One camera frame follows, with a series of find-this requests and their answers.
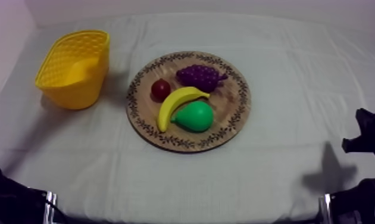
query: yellow basket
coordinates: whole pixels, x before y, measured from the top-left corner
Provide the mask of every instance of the yellow basket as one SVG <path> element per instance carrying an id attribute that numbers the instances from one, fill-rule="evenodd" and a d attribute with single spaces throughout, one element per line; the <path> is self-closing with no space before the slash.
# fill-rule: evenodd
<path id="1" fill-rule="evenodd" d="M 35 85 L 56 105 L 83 109 L 94 104 L 108 71 L 110 36 L 82 30 L 58 39 L 50 49 Z"/>

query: red cherry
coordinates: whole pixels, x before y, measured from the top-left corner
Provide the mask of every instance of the red cherry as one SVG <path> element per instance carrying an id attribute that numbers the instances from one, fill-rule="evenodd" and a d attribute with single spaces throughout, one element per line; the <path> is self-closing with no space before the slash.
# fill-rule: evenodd
<path id="1" fill-rule="evenodd" d="M 158 79 L 151 86 L 151 94 L 158 100 L 164 101 L 170 93 L 171 86 L 164 79 Z"/>

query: grape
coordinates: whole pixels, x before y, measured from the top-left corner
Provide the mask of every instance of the grape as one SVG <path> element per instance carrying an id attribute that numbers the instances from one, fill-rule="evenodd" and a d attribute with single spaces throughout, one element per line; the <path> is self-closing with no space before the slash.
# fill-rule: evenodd
<path id="1" fill-rule="evenodd" d="M 203 92 L 210 93 L 216 89 L 219 81 L 227 79 L 219 71 L 208 66 L 194 64 L 176 72 L 177 79 L 184 86 L 194 86 Z"/>

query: plastic fruit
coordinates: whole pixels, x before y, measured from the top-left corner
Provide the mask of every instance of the plastic fruit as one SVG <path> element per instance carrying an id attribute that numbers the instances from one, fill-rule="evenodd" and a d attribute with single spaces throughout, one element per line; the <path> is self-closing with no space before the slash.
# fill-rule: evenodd
<path id="1" fill-rule="evenodd" d="M 151 94 L 160 101 L 164 101 L 170 93 L 171 86 L 164 79 L 158 79 L 151 86 Z"/>
<path id="2" fill-rule="evenodd" d="M 160 113 L 157 117 L 157 126 L 160 132 L 165 132 L 170 123 L 172 113 L 180 105 L 200 97 L 210 97 L 209 94 L 200 91 L 196 87 L 182 87 L 172 92 L 161 104 Z"/>
<path id="3" fill-rule="evenodd" d="M 208 93 L 216 89 L 219 81 L 228 78 L 226 74 L 220 76 L 215 68 L 197 64 L 177 71 L 176 76 L 182 85 L 194 86 Z"/>
<path id="4" fill-rule="evenodd" d="M 171 122 L 193 132 L 203 132 L 211 127 L 213 120 L 214 114 L 211 107 L 205 102 L 195 101 L 178 111 Z"/>

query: wooden plate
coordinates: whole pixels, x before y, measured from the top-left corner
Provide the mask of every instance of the wooden plate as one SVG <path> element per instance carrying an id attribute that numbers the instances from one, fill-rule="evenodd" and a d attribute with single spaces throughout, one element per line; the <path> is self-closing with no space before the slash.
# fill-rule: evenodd
<path id="1" fill-rule="evenodd" d="M 151 85 L 163 78 L 174 91 L 182 87 L 175 78 L 176 71 L 193 64 L 210 66 L 228 75 L 208 100 L 201 99 L 212 107 L 214 123 L 202 133 L 190 133 L 171 123 L 161 133 L 156 124 L 161 103 L 152 100 Z M 224 144 L 242 129 L 250 107 L 250 90 L 242 74 L 222 58 L 197 51 L 176 52 L 150 62 L 133 79 L 127 94 L 128 118 L 140 136 L 162 149 L 179 153 L 198 153 Z"/>

